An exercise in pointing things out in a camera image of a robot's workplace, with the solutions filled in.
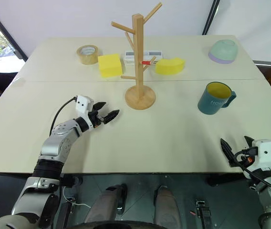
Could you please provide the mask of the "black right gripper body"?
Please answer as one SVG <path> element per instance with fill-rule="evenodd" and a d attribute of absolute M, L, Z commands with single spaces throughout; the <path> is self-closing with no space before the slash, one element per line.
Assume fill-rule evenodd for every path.
<path fill-rule="evenodd" d="M 258 148 L 257 147 L 250 147 L 247 149 L 243 149 L 237 152 L 234 156 L 234 162 L 240 168 L 248 168 L 251 166 L 255 161 L 255 156 L 258 155 Z"/>

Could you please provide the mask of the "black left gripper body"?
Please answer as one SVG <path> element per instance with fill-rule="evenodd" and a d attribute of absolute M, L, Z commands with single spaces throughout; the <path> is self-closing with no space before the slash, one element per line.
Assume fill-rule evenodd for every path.
<path fill-rule="evenodd" d="M 89 112 L 89 119 L 93 125 L 93 128 L 97 128 L 101 123 L 104 122 L 104 119 L 98 114 L 98 111 Z"/>

